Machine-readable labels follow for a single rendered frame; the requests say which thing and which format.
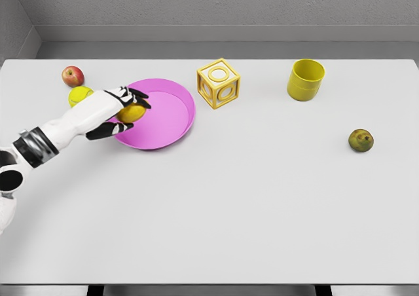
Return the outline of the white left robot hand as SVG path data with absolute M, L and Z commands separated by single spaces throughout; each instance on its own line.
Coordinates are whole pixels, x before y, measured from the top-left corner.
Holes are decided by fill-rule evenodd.
M 98 90 L 72 108 L 77 117 L 76 125 L 89 140 L 115 136 L 134 127 L 133 122 L 111 122 L 118 113 L 130 106 L 150 109 L 148 95 L 139 90 L 120 86 L 110 90 Z

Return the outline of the red apple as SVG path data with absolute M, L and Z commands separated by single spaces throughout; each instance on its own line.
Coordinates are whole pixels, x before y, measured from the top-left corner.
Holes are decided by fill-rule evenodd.
M 62 71 L 62 81 L 71 88 L 84 84 L 84 73 L 77 66 L 67 66 Z

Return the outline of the yellow cup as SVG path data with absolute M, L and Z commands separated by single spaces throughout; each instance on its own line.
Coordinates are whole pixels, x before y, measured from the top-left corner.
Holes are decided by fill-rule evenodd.
M 325 76 L 324 66 L 312 59 L 297 60 L 292 67 L 287 93 L 300 102 L 312 100 Z

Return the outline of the yellow tennis ball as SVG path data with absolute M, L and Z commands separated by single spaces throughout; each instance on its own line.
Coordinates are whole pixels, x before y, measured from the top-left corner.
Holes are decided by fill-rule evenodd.
M 69 95 L 68 102 L 70 107 L 76 106 L 79 102 L 83 101 L 88 96 L 92 95 L 94 91 L 87 86 L 76 86 L 74 87 Z

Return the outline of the yellow open-frame cube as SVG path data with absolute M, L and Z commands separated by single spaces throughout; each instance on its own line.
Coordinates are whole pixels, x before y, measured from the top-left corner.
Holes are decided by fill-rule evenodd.
M 241 76 L 220 58 L 197 69 L 197 91 L 212 109 L 218 109 L 239 96 Z

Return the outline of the pink round plate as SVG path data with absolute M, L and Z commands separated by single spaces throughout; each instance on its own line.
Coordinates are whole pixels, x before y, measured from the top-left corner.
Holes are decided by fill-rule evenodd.
M 115 136 L 120 143 L 141 150 L 159 149 L 181 139 L 192 126 L 196 106 L 184 86 L 167 79 L 144 79 L 128 86 L 147 94 L 152 108 L 132 129 Z

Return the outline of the yellow lemon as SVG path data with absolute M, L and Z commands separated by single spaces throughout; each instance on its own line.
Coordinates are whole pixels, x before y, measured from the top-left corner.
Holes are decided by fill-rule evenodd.
M 147 109 L 144 106 L 141 106 L 138 103 L 131 103 L 130 105 L 121 109 L 117 113 L 116 118 L 118 121 L 123 123 L 134 123 L 142 116 L 144 116 L 146 110 Z

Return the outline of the green-brown pear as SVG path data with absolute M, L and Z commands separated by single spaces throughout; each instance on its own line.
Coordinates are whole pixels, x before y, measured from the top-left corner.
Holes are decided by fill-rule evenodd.
M 365 129 L 356 129 L 348 137 L 350 147 L 357 152 L 367 152 L 374 145 L 374 138 L 371 133 Z

